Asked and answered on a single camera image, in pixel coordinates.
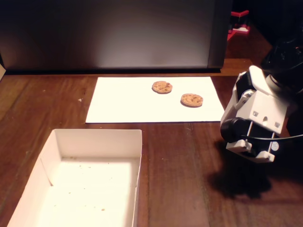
dark wall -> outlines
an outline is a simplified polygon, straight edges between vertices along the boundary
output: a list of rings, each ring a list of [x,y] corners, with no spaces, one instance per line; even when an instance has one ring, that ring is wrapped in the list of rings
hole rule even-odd
[[[293,33],[303,20],[303,0],[234,0],[233,10],[243,9],[272,44]]]

white paper sheet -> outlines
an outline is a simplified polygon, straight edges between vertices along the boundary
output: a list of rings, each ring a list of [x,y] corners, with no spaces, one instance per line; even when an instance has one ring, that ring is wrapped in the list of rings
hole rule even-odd
[[[152,90],[160,80],[173,85],[169,94]],[[202,107],[182,105],[186,93],[203,97]],[[223,113],[210,77],[98,78],[86,123],[213,122]]]

white cardboard box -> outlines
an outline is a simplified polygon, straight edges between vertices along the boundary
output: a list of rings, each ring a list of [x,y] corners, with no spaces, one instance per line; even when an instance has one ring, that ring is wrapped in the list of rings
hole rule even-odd
[[[136,227],[140,130],[56,129],[9,227]]]
[[[0,65],[0,80],[2,79],[2,77],[4,76],[4,73],[6,72],[6,70],[3,68],[2,65]]]

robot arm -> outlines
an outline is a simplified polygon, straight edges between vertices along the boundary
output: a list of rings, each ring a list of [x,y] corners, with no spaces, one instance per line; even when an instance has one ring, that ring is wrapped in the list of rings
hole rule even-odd
[[[281,133],[290,98],[279,95],[279,88],[263,71],[251,66],[238,76],[232,97],[221,119],[221,135],[226,148],[254,162],[273,162],[273,142],[252,141],[243,136],[274,138]]]
[[[221,119],[226,148],[258,163],[274,161],[271,151],[278,144],[268,140],[280,135],[285,117],[290,116],[287,129],[293,136],[288,139],[303,138],[303,22],[261,66],[263,70],[251,66],[238,76]]]

wood grain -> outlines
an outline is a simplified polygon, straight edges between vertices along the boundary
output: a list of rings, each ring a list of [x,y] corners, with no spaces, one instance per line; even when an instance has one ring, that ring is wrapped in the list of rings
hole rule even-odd
[[[270,48],[252,31],[234,36],[227,49],[227,57],[246,59],[226,59],[220,74],[165,76],[213,75],[226,107],[238,73]],[[4,76],[0,82],[0,227],[55,128],[142,130],[139,227],[303,226],[303,154],[291,145],[274,163],[256,165],[225,149],[218,122],[85,124],[97,76],[121,75]]]

